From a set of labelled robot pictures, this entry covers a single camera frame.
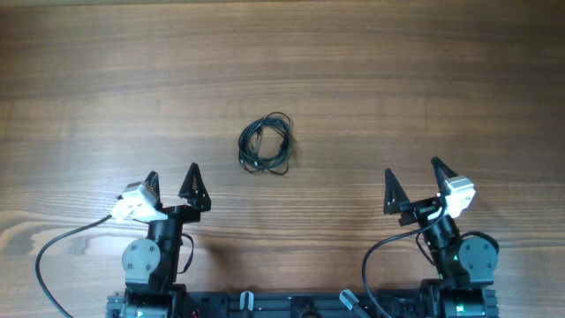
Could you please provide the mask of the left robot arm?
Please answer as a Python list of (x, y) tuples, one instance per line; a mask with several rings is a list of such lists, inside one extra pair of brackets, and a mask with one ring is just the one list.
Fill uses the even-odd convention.
[(125, 248), (122, 265), (125, 290), (108, 297), (106, 316), (112, 318), (200, 317), (200, 309), (189, 296), (186, 286), (177, 282), (192, 264), (189, 259), (180, 269), (179, 255), (183, 239), (193, 241), (183, 232), (186, 223), (197, 223), (201, 214), (211, 209), (211, 199), (200, 174), (192, 163), (180, 187), (178, 197), (185, 204), (165, 207), (160, 196), (158, 173), (129, 184), (111, 211), (119, 221), (132, 219), (148, 225), (147, 236)]

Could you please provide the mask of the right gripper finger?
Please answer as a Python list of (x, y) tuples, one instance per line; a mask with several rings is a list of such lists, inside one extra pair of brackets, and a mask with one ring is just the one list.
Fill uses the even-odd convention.
[(444, 182), (450, 178), (454, 178), (457, 174), (451, 170), (438, 156), (435, 156), (431, 160), (433, 166), (434, 175), (438, 188), (441, 189)]
[(385, 170), (385, 196), (383, 213), (400, 214), (410, 205), (410, 200), (391, 169)]

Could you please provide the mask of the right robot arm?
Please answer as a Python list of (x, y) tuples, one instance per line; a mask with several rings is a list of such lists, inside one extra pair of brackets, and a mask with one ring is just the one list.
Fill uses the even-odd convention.
[(383, 212), (398, 214), (402, 226), (416, 223), (437, 279), (424, 279), (416, 289), (379, 290), (380, 306), (391, 317), (497, 317), (493, 284), (498, 242), (480, 231), (462, 234), (455, 219), (467, 209), (476, 191), (471, 180), (434, 157), (439, 192), (410, 201), (392, 170), (385, 170)]

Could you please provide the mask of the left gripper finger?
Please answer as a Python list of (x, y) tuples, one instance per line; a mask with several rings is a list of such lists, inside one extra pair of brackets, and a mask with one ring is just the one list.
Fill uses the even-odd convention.
[(151, 171), (145, 178), (147, 185), (154, 191), (157, 198), (160, 198), (159, 175), (156, 171)]
[(204, 185), (200, 167), (192, 163), (185, 175), (185, 180), (180, 187), (178, 197), (187, 200), (187, 203), (197, 210), (210, 210), (211, 199)]

